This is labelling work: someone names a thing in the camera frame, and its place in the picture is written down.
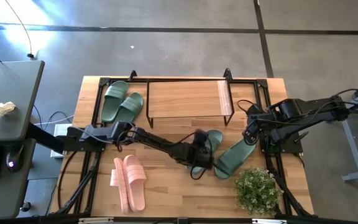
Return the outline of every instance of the computer mouse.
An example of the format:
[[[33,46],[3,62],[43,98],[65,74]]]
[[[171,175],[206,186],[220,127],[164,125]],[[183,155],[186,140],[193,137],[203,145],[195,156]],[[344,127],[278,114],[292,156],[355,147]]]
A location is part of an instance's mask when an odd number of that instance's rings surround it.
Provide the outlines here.
[[[6,167],[11,172],[19,171],[23,166],[23,145],[16,144],[10,146],[6,155]]]

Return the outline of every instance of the wooden board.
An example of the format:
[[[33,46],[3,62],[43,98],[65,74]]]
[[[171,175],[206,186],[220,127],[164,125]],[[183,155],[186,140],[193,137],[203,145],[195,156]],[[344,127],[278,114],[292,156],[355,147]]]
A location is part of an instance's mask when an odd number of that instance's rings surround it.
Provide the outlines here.
[[[150,118],[229,116],[231,113],[225,80],[150,83]]]
[[[100,77],[84,77],[75,111],[74,126],[85,127],[87,124],[90,124],[99,78]],[[281,78],[269,78],[268,87],[272,103],[276,103],[287,97],[284,82]],[[217,158],[227,148],[241,139],[241,132],[246,126],[246,116],[244,112],[237,107],[236,102],[241,99],[248,99],[255,102],[252,85],[232,84],[231,90],[235,104],[235,113],[227,127],[224,126],[222,117],[160,118],[154,121],[155,128],[151,129],[145,117],[145,108],[135,123],[146,131],[150,131],[170,141],[178,141],[187,134],[192,133],[196,128],[205,131],[209,129],[219,129],[223,132],[224,138],[222,144],[214,154],[215,158]],[[144,100],[146,100],[145,84],[130,84],[128,94],[132,92],[140,93],[144,96]],[[242,105],[242,107],[245,108],[248,106],[246,103]],[[146,209],[142,212],[131,212],[126,215],[133,217],[249,217],[246,211],[236,207],[234,201],[234,180],[236,175],[243,169],[251,166],[266,167],[262,153],[256,148],[233,177],[220,180],[214,176],[212,170],[208,170],[200,180],[192,180],[184,166],[176,164],[167,154],[156,149],[151,149],[142,144],[131,144],[124,146],[123,152],[119,153],[114,146],[109,146],[101,157],[93,209],[91,212],[92,216],[125,216],[121,212],[118,189],[117,187],[109,186],[109,181],[111,169],[114,169],[113,159],[115,157],[123,159],[129,154],[136,155],[140,159],[148,178],[145,183]],[[83,153],[77,153],[67,167],[62,180],[62,203],[72,195],[78,185],[83,156]],[[299,158],[291,154],[283,154],[282,159],[288,188],[293,192],[302,206],[310,213],[313,213],[302,163]],[[85,207],[88,187],[89,185],[85,189],[86,193],[83,197],[81,209]],[[53,197],[51,212],[56,210],[57,194]]]

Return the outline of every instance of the wooden table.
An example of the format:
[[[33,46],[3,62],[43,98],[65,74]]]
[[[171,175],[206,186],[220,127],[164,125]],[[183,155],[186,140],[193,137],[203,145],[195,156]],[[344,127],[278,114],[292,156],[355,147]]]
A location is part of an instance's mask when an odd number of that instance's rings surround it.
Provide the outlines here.
[[[83,128],[91,123],[99,79],[100,77],[84,77],[75,110],[73,120],[74,126]],[[267,82],[272,104],[287,98],[283,79],[268,78]],[[142,127],[146,131],[150,131],[153,134],[173,142],[192,133],[196,128],[205,131],[219,129],[223,132],[224,137],[218,150],[214,153],[215,158],[218,158],[227,148],[231,147],[242,138],[241,132],[246,127],[246,115],[237,107],[236,102],[241,99],[255,102],[252,85],[248,87],[246,84],[231,84],[231,91],[233,102],[235,104],[235,113],[231,122],[226,127],[224,126],[221,117],[160,118],[154,121],[154,128],[151,129],[145,116],[145,108],[142,110],[135,123],[138,127]],[[144,100],[146,100],[145,83],[129,84],[128,94],[131,94],[132,92],[140,93],[144,97]],[[234,201],[234,180],[239,171],[243,169],[251,166],[266,168],[264,156],[260,152],[258,145],[259,144],[257,144],[257,148],[245,161],[244,165],[237,170],[234,176],[226,180],[218,179],[214,175],[213,170],[207,170],[200,180],[192,180],[189,172],[184,166],[177,164],[166,153],[152,149],[143,144],[135,143],[129,146],[124,146],[121,153],[117,152],[116,147],[108,146],[101,156],[91,215],[93,217],[247,218],[249,217],[247,212],[236,207]],[[123,159],[129,154],[136,155],[145,168],[146,176],[148,178],[145,183],[146,208],[142,212],[131,212],[128,215],[124,215],[121,212],[118,188],[111,187],[109,183],[111,169],[114,169],[113,159],[115,157]],[[83,157],[84,153],[77,153],[67,167],[62,180],[62,203],[72,195],[78,186]],[[292,191],[302,206],[308,212],[313,213],[308,184],[302,163],[299,158],[292,154],[283,154],[282,161],[288,188]],[[81,203],[81,211],[86,204],[88,187],[89,185],[85,189],[85,194]],[[55,194],[51,212],[54,212],[57,209],[57,194]]]

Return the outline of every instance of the pink slide sandal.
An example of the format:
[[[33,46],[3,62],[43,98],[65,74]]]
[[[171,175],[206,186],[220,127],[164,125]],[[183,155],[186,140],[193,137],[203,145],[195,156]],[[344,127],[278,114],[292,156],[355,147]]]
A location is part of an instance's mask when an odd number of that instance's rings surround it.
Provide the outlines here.
[[[132,211],[138,212],[145,208],[144,182],[147,180],[143,167],[136,156],[129,155],[122,166],[126,174],[128,201]]]
[[[119,196],[121,198],[121,210],[124,214],[128,214],[128,191],[124,169],[122,168],[122,160],[120,158],[115,158],[114,164],[116,165],[116,169],[111,170],[110,186],[118,186]]]

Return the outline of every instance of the gray desk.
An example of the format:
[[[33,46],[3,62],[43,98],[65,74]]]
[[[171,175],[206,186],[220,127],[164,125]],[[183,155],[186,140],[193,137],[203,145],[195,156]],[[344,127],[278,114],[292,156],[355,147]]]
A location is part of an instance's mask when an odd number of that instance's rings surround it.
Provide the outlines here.
[[[0,218],[14,218],[19,213],[27,188],[35,143],[59,144],[52,135],[29,123],[37,95],[43,61],[0,63],[0,103],[13,102],[14,111],[0,118],[0,145],[22,141],[24,165],[18,172],[9,172],[5,165],[6,149],[0,161]]]

